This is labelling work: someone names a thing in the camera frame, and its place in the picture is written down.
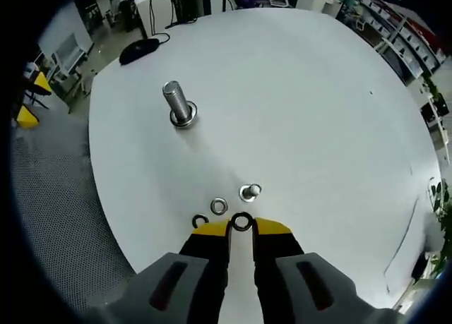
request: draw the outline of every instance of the black rubber o-ring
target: black rubber o-ring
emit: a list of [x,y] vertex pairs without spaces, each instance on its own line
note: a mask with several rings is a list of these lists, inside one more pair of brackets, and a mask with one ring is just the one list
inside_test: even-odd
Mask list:
[[193,218],[191,219],[191,225],[193,225],[195,229],[198,229],[198,224],[196,223],[196,220],[203,220],[204,224],[209,223],[209,219],[205,215],[198,213],[197,215],[194,215]]
[[[244,227],[240,227],[237,225],[236,221],[240,217],[245,217],[248,220],[248,224],[246,224]],[[249,228],[253,225],[253,217],[247,213],[247,212],[238,212],[231,218],[232,227],[240,232],[245,232],[246,230],[249,230]]]

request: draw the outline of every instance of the person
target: person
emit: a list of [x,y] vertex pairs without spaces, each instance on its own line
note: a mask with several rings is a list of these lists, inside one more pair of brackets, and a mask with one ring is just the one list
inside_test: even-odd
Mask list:
[[127,0],[119,0],[119,11],[124,19],[124,27],[127,32],[132,31],[132,10],[131,3]]

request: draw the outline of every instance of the cable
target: cable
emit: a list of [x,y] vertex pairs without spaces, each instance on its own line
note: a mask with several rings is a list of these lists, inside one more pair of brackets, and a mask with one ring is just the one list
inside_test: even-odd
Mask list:
[[170,35],[167,34],[166,32],[159,32],[159,33],[154,34],[154,36],[167,36],[167,37],[168,37],[168,38],[167,38],[166,40],[164,40],[163,42],[160,42],[160,45],[162,45],[162,44],[168,42],[168,41],[171,39]]
[[234,10],[234,6],[232,5],[232,2],[230,0],[227,0],[227,2],[229,3],[229,5],[231,6],[231,10]]
[[149,0],[149,21],[150,21],[150,34],[155,35],[155,14],[153,8],[153,0]]
[[169,25],[165,26],[165,29],[169,29],[169,28],[172,28],[172,27],[174,27],[176,25],[180,25],[180,24],[193,24],[198,20],[198,18],[194,18],[193,20],[190,20],[188,22],[183,22],[183,23],[174,22],[174,12],[176,11],[176,8],[174,6],[173,0],[170,0],[170,1],[171,1],[171,23]]
[[154,8],[153,8],[153,0],[149,0],[149,16],[150,16],[150,33],[153,36],[167,36],[168,37],[163,42],[159,41],[160,45],[168,42],[171,39],[171,37],[166,32],[155,33],[155,14],[154,14]]
[[174,2],[172,0],[169,1],[171,2],[171,23],[169,24],[169,26],[172,26],[174,20],[174,12],[176,11],[176,8],[174,7]]

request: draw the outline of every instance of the hex bolt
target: hex bolt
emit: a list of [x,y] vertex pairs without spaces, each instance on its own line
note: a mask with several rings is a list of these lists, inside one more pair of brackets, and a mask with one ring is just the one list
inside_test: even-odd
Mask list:
[[198,108],[193,102],[186,100],[181,85],[171,80],[163,85],[162,92],[171,108],[169,119],[173,125],[178,128],[189,126],[197,116]]

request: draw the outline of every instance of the round white table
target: round white table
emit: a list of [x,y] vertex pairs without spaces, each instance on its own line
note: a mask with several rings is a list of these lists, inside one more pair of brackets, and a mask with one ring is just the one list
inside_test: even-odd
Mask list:
[[[200,18],[127,66],[95,78],[90,152],[97,192],[124,255],[140,272],[179,252],[196,213],[247,211],[290,227],[392,306],[408,285],[440,179],[420,112],[391,67],[353,31],[319,13],[252,9]],[[170,123],[169,80],[198,106]],[[252,203],[239,198],[258,183]],[[229,203],[223,216],[212,199]],[[234,232],[221,323],[260,323],[251,232]]]

